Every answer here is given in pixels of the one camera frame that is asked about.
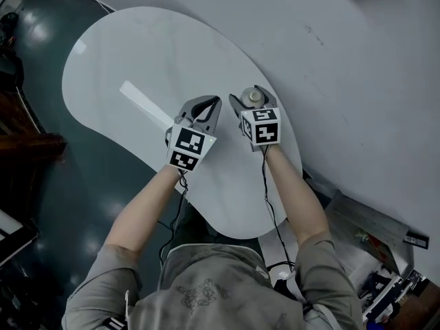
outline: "gray floor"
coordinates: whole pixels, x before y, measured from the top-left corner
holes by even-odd
[[[61,92],[65,61],[76,40],[106,12],[92,0],[25,0],[19,9],[16,52],[23,60],[24,92],[47,132],[68,141],[63,161],[45,172],[34,205],[38,241],[19,259],[32,274],[53,274],[65,300],[86,276],[119,211],[152,178],[154,171],[118,144],[79,124]],[[177,212],[175,193],[162,221]],[[158,250],[170,232],[157,225],[140,261],[143,294],[156,288]]]

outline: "black wire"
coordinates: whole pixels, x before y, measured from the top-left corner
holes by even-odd
[[[272,211],[272,216],[273,216],[273,218],[274,218],[273,222],[274,222],[274,226],[275,226],[275,228],[276,228],[276,233],[278,234],[278,238],[280,239],[281,245],[283,246],[283,249],[284,249],[284,253],[285,253],[285,255],[286,255],[287,262],[289,263],[290,272],[293,272],[294,269],[292,268],[292,264],[293,264],[293,265],[295,265],[295,264],[294,264],[293,262],[290,261],[289,253],[287,253],[286,246],[285,246],[285,244],[284,244],[283,239],[281,238],[281,235],[280,235],[280,231],[279,231],[279,229],[278,229],[278,226],[276,225],[274,207],[273,207],[272,204],[269,202],[269,199],[268,199],[268,197],[267,197],[266,154],[267,154],[267,151],[269,150],[269,147],[270,147],[270,146],[266,146],[266,149],[265,149],[264,152],[263,152],[263,165],[262,165],[262,167],[261,167],[261,172],[262,172],[262,174],[263,174],[263,181],[264,181],[264,200],[265,200],[266,204],[269,205],[270,210]]]
[[[275,263],[275,264],[270,265],[269,267],[267,267],[267,270],[270,271],[270,270],[272,270],[274,267],[277,267],[277,266],[279,266],[279,265],[290,265],[290,266],[294,267],[294,266],[295,266],[295,263],[293,263],[293,262],[291,262],[291,261],[281,261],[280,263]]]
[[[168,242],[166,242],[166,243],[165,243],[165,244],[159,249],[159,260],[160,260],[160,265],[161,265],[161,266],[164,266],[164,261],[162,260],[162,251],[163,251],[164,248],[165,248],[167,245],[169,245],[169,244],[173,241],[173,239],[174,239],[174,236],[175,236],[174,224],[176,223],[176,221],[177,221],[178,218],[179,218],[180,212],[182,211],[182,205],[183,205],[183,202],[184,202],[184,199],[185,199],[186,193],[188,192],[188,183],[186,182],[186,178],[185,178],[185,176],[184,176],[185,173],[184,173],[183,171],[180,171],[180,175],[181,175],[181,177],[180,177],[179,183],[180,183],[180,186],[182,186],[182,187],[184,188],[184,191],[183,191],[183,193],[181,194],[181,197],[180,197],[179,209],[177,210],[177,215],[176,215],[176,217],[170,222],[169,230],[171,230],[171,238],[169,239]]]
[[[171,229],[165,223],[163,223],[163,222],[161,222],[159,220],[157,220],[157,222],[160,223],[162,226],[164,226],[166,229],[171,231]]]

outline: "shirt sleeve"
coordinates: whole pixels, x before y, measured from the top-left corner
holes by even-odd
[[[140,288],[137,264],[127,251],[104,245],[85,281],[67,300],[63,329],[96,329],[110,317],[124,317],[125,293],[129,291],[132,305]]]
[[[362,329],[360,300],[340,264],[331,236],[306,240],[296,258],[296,282],[304,298],[327,307],[345,329]]]

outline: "forearm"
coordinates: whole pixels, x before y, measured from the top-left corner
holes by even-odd
[[[175,167],[165,165],[119,214],[105,244],[126,248],[137,257],[179,179],[179,171]]]
[[[309,237],[328,230],[327,218],[318,198],[279,145],[269,148],[266,161],[299,245]]]

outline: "white table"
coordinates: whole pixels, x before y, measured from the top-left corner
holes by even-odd
[[[188,174],[187,198],[217,231],[248,239],[274,225],[264,202],[263,157],[252,153],[241,135],[228,95],[239,96],[255,84],[276,96],[256,65],[211,27],[176,12],[141,7],[110,14],[80,37],[66,62],[63,96],[77,121],[156,171],[166,161],[164,132],[182,105],[202,95],[221,97],[217,142]],[[301,171],[292,126],[278,104],[282,147]],[[285,213],[269,171],[267,176],[280,224]]]

